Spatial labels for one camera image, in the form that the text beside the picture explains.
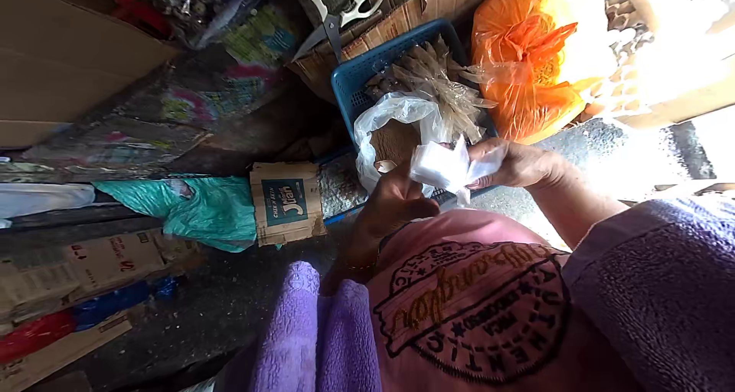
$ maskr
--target blue plastic basket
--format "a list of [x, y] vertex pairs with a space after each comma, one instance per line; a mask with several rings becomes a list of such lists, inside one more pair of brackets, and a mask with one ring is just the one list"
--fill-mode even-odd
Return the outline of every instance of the blue plastic basket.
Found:
[[[435, 21], [430, 21], [403, 33], [380, 46], [372, 48], [354, 59], [344, 62], [332, 72], [332, 89], [335, 91], [337, 105], [340, 107], [347, 132], [350, 133], [353, 143], [355, 141], [355, 120], [360, 114], [375, 104], [375, 101], [364, 93], [365, 83], [387, 65], [395, 62], [400, 58], [400, 55], [411, 47], [427, 40], [434, 42], [440, 34], [447, 43], [454, 60], [460, 65], [469, 65], [467, 56], [464, 54], [464, 48], [457, 37], [452, 23], [446, 19], [436, 19]], [[478, 88], [477, 84], [473, 82], [466, 80], [462, 80], [461, 82], [469, 87]], [[498, 133], [495, 130], [495, 125], [492, 123], [490, 116], [487, 115], [484, 109], [480, 110], [481, 114], [478, 116], [477, 122], [478, 125], [486, 129], [484, 136], [497, 137]], [[448, 193], [443, 194], [446, 198], [436, 198], [439, 202], [449, 199], [447, 196]]]

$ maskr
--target floor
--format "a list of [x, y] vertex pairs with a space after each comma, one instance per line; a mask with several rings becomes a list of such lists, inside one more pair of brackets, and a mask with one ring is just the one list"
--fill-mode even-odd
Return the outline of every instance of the floor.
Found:
[[[714, 166], [691, 123], [638, 132], [591, 120], [538, 146], [565, 155], [584, 171], [593, 188], [618, 199], [641, 201], [651, 197], [656, 184], [714, 177]], [[491, 190], [474, 199], [473, 207], [514, 218], [553, 246], [565, 248], [525, 190]], [[331, 225], [327, 236], [280, 250], [252, 247], [240, 254], [207, 250], [207, 263], [189, 273], [174, 300], [146, 305], [133, 330], [55, 376], [83, 370], [95, 391], [175, 391], [213, 376], [240, 348], [254, 356], [287, 265], [305, 260], [326, 272], [351, 219]]]

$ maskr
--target hand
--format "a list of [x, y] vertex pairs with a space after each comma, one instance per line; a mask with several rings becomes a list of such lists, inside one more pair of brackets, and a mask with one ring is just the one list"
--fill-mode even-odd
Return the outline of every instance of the hand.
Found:
[[490, 185], [507, 187], [539, 187], [554, 183], [561, 174], [564, 158], [556, 153], [538, 149], [535, 146], [521, 145], [501, 138], [490, 138], [468, 149], [470, 160], [482, 157], [498, 146], [507, 146], [503, 164], [498, 172], [485, 176], [467, 187], [470, 190]]
[[439, 214], [439, 204], [421, 193], [421, 184], [409, 178], [409, 162], [381, 177], [355, 222], [354, 243], [377, 245], [383, 237], [416, 218]]

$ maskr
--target fabric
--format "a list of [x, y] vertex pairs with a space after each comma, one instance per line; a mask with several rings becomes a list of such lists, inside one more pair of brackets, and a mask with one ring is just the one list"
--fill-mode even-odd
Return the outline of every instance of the fabric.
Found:
[[595, 226], [563, 275], [646, 390], [735, 390], [735, 206], [639, 204]]
[[640, 204], [572, 256], [452, 210], [329, 299], [294, 263], [250, 389], [735, 390], [735, 207], [704, 201]]
[[367, 284], [383, 389], [638, 389], [574, 307], [567, 257], [491, 212], [406, 226]]
[[345, 280], [334, 297], [318, 292], [311, 265], [289, 266], [250, 390], [380, 392], [368, 290]]

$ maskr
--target purple sleeve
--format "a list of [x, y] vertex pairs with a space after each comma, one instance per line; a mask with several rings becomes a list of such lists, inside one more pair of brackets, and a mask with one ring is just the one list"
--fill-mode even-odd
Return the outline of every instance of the purple sleeve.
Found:
[[595, 225], [572, 300], [646, 390], [735, 390], [735, 206], [647, 201]]
[[[317, 271], [291, 264], [249, 390], [380, 392], [367, 288], [345, 280], [334, 297], [318, 293]], [[245, 388], [229, 383], [225, 389]]]

